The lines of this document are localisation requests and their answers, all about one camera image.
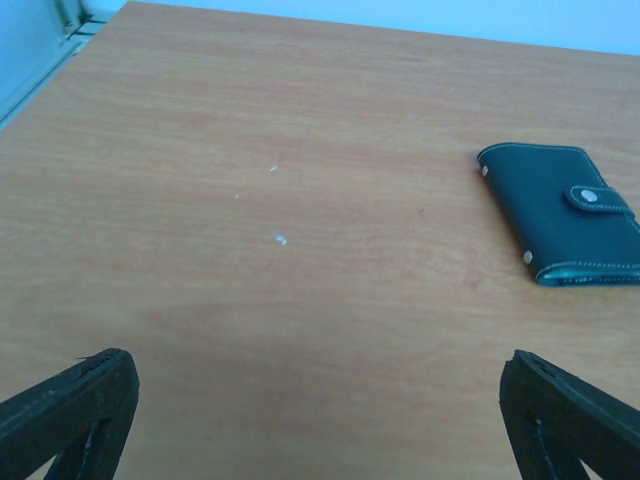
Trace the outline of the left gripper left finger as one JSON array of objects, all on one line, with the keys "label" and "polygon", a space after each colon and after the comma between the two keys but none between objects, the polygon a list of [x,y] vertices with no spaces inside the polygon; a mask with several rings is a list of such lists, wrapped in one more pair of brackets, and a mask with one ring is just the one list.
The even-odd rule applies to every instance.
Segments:
[{"label": "left gripper left finger", "polygon": [[1,403],[1,477],[112,479],[139,399],[132,355],[109,348]]}]

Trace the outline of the dark blue card holder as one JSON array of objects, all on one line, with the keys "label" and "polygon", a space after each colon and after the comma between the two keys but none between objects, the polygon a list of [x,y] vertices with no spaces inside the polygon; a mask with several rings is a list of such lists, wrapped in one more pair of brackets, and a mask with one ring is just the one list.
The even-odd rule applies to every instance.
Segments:
[{"label": "dark blue card holder", "polygon": [[500,143],[477,162],[536,283],[638,284],[639,223],[583,149]]}]

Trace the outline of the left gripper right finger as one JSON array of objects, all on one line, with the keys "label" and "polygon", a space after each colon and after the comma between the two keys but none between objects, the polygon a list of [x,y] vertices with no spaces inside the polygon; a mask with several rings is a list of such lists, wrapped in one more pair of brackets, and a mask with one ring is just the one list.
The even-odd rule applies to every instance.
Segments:
[{"label": "left gripper right finger", "polygon": [[538,355],[505,363],[499,406],[523,479],[639,477],[639,411]]}]

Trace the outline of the aluminium frame rail left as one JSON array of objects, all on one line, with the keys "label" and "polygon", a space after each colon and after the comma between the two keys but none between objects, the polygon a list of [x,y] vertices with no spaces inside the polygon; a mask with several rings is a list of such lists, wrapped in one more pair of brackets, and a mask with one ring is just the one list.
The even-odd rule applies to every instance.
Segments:
[{"label": "aluminium frame rail left", "polygon": [[114,14],[88,1],[1,2],[1,127],[5,128]]}]

